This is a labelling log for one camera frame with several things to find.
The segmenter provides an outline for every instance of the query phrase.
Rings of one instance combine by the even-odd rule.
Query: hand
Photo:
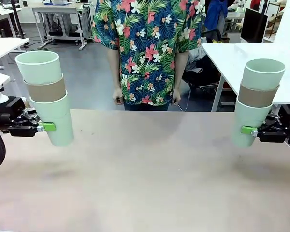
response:
[[[114,89],[113,100],[115,105],[122,105],[124,103],[120,87]]]
[[[178,105],[180,101],[180,92],[179,89],[175,88],[173,91],[172,105]]]

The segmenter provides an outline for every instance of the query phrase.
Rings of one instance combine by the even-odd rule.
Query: person's left hand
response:
[[[178,105],[180,101],[180,92],[179,89],[175,88],[173,91],[172,105]]]

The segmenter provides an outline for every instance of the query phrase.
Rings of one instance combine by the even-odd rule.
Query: monitor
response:
[[[246,8],[241,38],[248,43],[262,43],[266,25],[266,15]]]

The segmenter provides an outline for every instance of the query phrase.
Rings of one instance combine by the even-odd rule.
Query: hawaiian shirt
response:
[[[198,0],[98,0],[95,42],[120,51],[125,103],[164,105],[172,99],[175,53],[197,48]]]

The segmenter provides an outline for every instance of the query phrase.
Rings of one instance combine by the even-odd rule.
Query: cardboard sleeve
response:
[[[63,75],[57,82],[44,85],[31,85],[24,80],[31,99],[36,102],[53,102],[66,94]]]
[[[246,88],[242,85],[240,87],[240,92],[238,95],[238,100],[244,104],[251,107],[262,108],[267,107],[272,104],[274,96],[279,88],[279,85],[269,91],[254,90]]]

